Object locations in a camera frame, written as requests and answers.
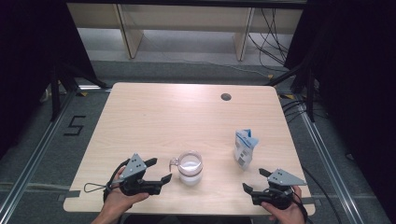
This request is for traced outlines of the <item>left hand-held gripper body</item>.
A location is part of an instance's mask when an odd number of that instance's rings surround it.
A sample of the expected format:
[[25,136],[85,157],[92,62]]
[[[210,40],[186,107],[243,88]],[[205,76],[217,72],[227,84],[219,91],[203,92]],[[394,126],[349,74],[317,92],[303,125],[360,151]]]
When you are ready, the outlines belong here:
[[127,196],[146,192],[149,195],[159,195],[162,189],[160,181],[146,181],[144,175],[148,167],[145,161],[135,153],[125,165],[120,174],[120,190]]

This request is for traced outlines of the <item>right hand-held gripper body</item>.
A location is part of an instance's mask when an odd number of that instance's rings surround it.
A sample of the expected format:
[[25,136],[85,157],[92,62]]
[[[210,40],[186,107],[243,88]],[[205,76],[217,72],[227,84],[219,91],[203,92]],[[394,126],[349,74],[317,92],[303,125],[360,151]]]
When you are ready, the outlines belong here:
[[268,188],[262,191],[253,190],[250,194],[252,203],[261,205],[262,202],[266,202],[280,210],[287,209],[293,200],[292,187],[305,186],[306,182],[283,169],[276,169],[271,173],[269,177],[265,177]]

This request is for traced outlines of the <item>clear glass measuring cup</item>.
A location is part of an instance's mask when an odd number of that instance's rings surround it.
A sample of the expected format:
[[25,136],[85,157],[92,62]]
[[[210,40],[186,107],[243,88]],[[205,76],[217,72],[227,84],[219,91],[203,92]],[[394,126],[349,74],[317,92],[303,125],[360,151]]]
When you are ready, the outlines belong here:
[[203,176],[203,159],[195,150],[182,153],[169,161],[169,170],[176,166],[179,180],[186,186],[198,184]]

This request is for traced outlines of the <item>white and blue bag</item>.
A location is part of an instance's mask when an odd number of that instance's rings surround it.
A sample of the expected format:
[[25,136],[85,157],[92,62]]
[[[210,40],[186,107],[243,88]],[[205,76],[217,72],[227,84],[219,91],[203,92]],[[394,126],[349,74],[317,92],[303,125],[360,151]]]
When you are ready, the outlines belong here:
[[251,135],[251,130],[237,130],[234,139],[233,156],[239,167],[246,170],[253,158],[253,150],[259,140]]

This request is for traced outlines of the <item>person's right hand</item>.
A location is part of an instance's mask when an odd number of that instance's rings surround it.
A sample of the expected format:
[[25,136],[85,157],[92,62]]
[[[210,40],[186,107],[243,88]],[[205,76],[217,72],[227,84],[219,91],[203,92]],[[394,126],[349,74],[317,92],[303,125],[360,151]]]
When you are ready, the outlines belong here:
[[305,224],[306,220],[301,202],[302,191],[298,186],[292,187],[294,202],[284,210],[280,210],[270,203],[262,202],[261,206],[271,214],[270,220],[277,220],[280,224]]

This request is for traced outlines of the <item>person's left hand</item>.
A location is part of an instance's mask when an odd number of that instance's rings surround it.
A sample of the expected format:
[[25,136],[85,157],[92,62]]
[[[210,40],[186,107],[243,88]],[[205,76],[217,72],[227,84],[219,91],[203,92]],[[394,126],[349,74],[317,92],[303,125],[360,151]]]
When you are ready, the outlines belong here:
[[116,185],[107,195],[99,215],[91,224],[117,224],[119,218],[135,203],[146,200],[149,194],[146,192],[127,196]]

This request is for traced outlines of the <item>black metal stand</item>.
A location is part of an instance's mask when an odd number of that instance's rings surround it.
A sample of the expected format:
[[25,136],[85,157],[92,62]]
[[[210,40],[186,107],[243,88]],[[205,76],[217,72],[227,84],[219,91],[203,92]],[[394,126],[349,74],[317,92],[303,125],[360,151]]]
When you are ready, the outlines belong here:
[[49,75],[52,101],[52,120],[55,120],[61,113],[59,83],[63,85],[67,93],[77,92],[80,90],[80,86],[76,82],[77,77],[82,77],[97,86],[99,89],[110,89],[110,86],[99,80],[94,72],[91,72],[90,74],[85,73],[74,65],[67,63],[57,63],[53,65]]
[[312,122],[314,119],[313,112],[313,103],[314,103],[314,94],[315,94],[315,77],[312,73],[312,70],[309,65],[305,65],[304,63],[300,63],[295,67],[291,68],[288,72],[284,73],[280,77],[276,77],[271,79],[266,86],[272,86],[283,82],[287,78],[294,77],[294,80],[290,86],[290,90],[293,93],[301,93],[303,90],[306,90],[305,96],[305,108],[307,116],[310,118]]

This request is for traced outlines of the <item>black curtain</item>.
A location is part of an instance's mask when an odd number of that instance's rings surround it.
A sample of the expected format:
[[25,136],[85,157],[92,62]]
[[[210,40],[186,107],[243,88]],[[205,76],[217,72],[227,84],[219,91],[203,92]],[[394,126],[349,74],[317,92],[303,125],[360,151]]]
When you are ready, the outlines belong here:
[[0,0],[0,159],[54,76],[95,79],[65,0]]
[[312,70],[347,148],[396,224],[396,0],[306,0],[286,66],[336,27]]

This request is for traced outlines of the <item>beige wooden shelf unit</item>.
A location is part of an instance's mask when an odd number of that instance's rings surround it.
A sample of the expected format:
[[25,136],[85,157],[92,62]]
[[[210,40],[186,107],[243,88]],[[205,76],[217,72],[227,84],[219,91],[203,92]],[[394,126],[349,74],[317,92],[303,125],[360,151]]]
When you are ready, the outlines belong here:
[[135,57],[146,30],[205,31],[233,34],[236,59],[245,56],[248,35],[295,33],[300,9],[258,7],[187,7],[69,3],[78,28],[120,30],[127,56]]

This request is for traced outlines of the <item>aluminium floor rail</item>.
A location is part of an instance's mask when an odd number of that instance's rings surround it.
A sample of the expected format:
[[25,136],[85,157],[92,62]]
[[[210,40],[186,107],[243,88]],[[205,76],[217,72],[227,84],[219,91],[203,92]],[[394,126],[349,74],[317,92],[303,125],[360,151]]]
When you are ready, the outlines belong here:
[[22,171],[19,174],[16,173],[17,179],[11,183],[7,197],[0,205],[0,224],[7,224],[9,219],[12,217],[15,208],[21,200],[22,194],[27,189],[29,181],[34,175],[38,164],[44,158],[44,155],[50,146],[50,142],[58,130],[60,123],[64,119],[65,110],[70,105],[75,95],[76,93],[74,91],[70,91],[65,94],[61,103],[60,111],[49,121],[49,125],[41,135],[41,138],[34,147],[28,161],[24,164]]
[[346,212],[346,216],[351,224],[364,224],[361,213],[358,206],[353,199],[350,191],[347,189],[347,185],[341,177],[332,156],[327,149],[314,121],[308,116],[308,110],[305,105],[298,106],[299,111],[302,113],[302,119],[304,125],[307,128],[313,143],[317,149],[319,157],[323,163],[323,166],[332,182],[332,186],[338,196],[341,205]]

